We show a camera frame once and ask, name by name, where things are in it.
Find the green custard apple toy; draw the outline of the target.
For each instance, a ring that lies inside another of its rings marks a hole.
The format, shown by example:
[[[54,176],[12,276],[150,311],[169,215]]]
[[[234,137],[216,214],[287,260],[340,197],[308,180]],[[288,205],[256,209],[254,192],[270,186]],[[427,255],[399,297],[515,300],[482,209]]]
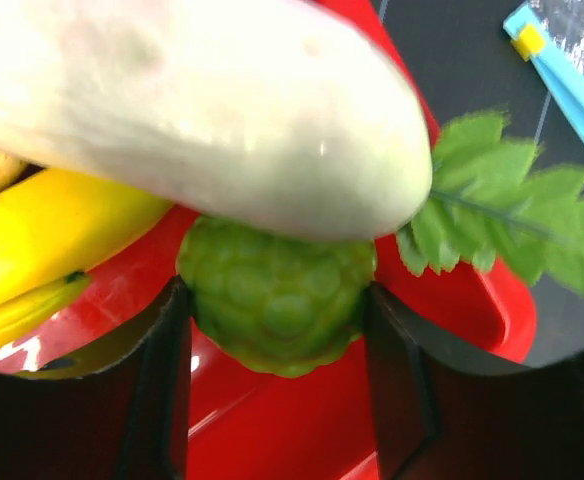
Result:
[[[177,270],[198,329],[246,368],[297,378],[339,360],[363,334],[376,247],[304,242],[200,216]]]

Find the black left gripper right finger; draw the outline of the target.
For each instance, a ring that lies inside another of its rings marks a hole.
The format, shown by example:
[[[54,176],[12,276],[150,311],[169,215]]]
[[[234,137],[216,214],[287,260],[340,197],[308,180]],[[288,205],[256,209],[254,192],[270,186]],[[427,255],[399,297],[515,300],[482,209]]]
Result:
[[[379,284],[365,350],[383,479],[584,479],[584,351],[526,367],[423,319]]]

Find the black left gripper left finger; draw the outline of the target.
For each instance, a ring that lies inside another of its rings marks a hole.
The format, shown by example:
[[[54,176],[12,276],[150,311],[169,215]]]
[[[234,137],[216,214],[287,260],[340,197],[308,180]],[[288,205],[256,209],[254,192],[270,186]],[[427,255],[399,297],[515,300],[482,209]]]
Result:
[[[0,479],[185,478],[189,313],[175,277],[67,362],[0,374]]]

